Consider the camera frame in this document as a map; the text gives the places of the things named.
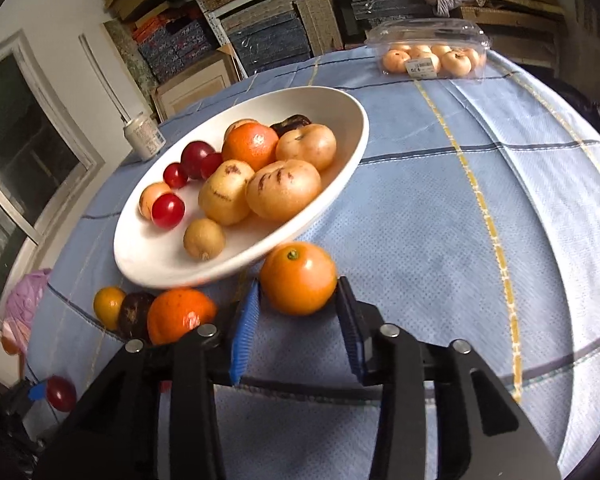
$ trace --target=blue tablecloth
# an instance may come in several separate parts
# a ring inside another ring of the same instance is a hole
[[[600,136],[498,55],[482,84],[411,82],[380,75],[365,48],[253,76],[161,130],[169,146],[232,105],[301,85],[350,92],[370,121],[359,168],[303,238],[333,254],[386,320],[427,342],[469,340],[568,474],[600,434]],[[82,394],[120,347],[95,319],[93,295],[106,285],[138,290],[116,268],[112,240],[150,164],[123,163],[62,251],[34,322],[30,376],[64,375]],[[237,282],[205,292],[227,304]],[[307,319],[264,309],[246,375],[217,390],[228,478],[367,478],[378,392],[355,382],[329,309]],[[59,420],[39,402],[27,424],[37,433]],[[167,478],[165,417],[160,436]]]

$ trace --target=can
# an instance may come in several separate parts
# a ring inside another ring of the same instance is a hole
[[[124,127],[125,139],[142,160],[152,158],[166,143],[152,118],[140,112]]]

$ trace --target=screw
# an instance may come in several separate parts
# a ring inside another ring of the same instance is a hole
[[[139,339],[132,339],[125,344],[125,350],[130,354],[136,354],[142,350],[144,343]]]
[[[206,323],[198,327],[198,334],[200,334],[202,337],[211,337],[215,335],[217,331],[218,329],[216,326],[212,325],[211,323]]]
[[[380,333],[386,337],[398,337],[400,329],[390,323],[385,323],[380,327]]]
[[[471,345],[464,339],[456,339],[451,343],[451,346],[461,354],[468,354],[471,351]]]

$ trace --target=white bowl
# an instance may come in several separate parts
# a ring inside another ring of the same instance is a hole
[[[182,238],[187,225],[204,216],[198,208],[202,182],[189,181],[175,191],[184,200],[186,211],[172,230],[159,229],[140,215],[138,201],[142,190],[152,182],[160,182],[164,168],[179,162],[182,150],[192,140],[204,140],[220,150],[224,131],[238,119],[248,117],[273,124],[295,114],[328,126],[338,147],[335,160],[321,174],[323,191],[285,224],[264,221],[252,213],[243,222],[224,228],[226,247],[218,257],[197,262],[185,252]],[[132,282],[151,288],[198,286],[237,272],[276,245],[301,235],[331,205],[360,162],[368,132],[368,118],[362,105],[345,92],[324,87],[303,86],[271,92],[212,117],[157,159],[132,191],[118,219],[113,240],[118,268]]]

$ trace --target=checkered tablecloth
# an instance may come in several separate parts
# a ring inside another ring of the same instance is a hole
[[[325,247],[387,321],[444,346],[469,340],[566,475],[600,434],[600,136],[500,56],[490,55],[486,76],[481,84],[398,81],[360,48],[253,76],[161,130],[169,146],[218,112],[289,86],[355,96],[370,121],[365,155],[303,238]],[[150,165],[125,161],[82,216],[40,304],[28,375],[64,375],[82,394],[120,347],[95,319],[93,295],[106,285],[138,290],[116,268],[112,241]],[[237,287],[234,276],[205,292],[222,305]],[[307,319],[263,309],[246,375],[217,391],[228,478],[367,478],[379,396],[356,384],[329,309]],[[35,434],[61,420],[39,402],[27,424]]]

